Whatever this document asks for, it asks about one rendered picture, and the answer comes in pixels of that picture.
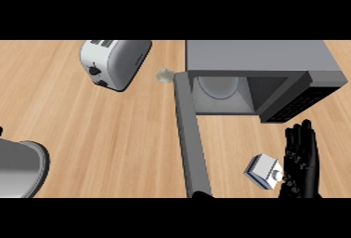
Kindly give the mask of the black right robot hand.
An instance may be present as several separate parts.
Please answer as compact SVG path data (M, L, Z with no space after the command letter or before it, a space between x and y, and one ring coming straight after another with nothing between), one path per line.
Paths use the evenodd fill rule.
M311 121L284 130L280 198L320 198L320 155Z

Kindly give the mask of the white milk carton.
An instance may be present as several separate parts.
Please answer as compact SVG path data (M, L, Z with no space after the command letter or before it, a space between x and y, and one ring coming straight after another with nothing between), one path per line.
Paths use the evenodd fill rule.
M283 181L280 162L264 153L252 157L243 174L262 190L273 190Z

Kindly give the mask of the grey microwave door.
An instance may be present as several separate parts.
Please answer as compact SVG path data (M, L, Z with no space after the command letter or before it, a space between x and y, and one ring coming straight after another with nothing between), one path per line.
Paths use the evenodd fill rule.
M187 73L175 73L172 84L186 178L186 197L191 198L191 194L196 191L205 192L209 195L212 193Z

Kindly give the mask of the grey microwave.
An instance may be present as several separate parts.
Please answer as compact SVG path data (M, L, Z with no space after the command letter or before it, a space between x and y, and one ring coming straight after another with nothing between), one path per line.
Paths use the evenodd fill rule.
M186 72L199 115L284 123L345 84L321 40L189 40Z

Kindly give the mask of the small pale round object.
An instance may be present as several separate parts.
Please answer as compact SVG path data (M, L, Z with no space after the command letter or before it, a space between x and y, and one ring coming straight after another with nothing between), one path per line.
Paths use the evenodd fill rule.
M174 79L174 72L169 69L162 68L156 72L156 81L159 83L171 83Z

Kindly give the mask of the grey metal pot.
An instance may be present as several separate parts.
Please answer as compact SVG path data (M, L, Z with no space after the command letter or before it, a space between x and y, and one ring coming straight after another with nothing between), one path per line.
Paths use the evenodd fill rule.
M35 141L1 138L0 126L0 198L31 198L48 175L48 150Z

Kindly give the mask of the silver toaster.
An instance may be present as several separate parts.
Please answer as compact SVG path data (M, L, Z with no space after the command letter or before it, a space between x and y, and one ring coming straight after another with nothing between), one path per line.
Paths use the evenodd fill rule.
M150 48L150 40L87 40L79 61L93 83L116 92L125 91Z

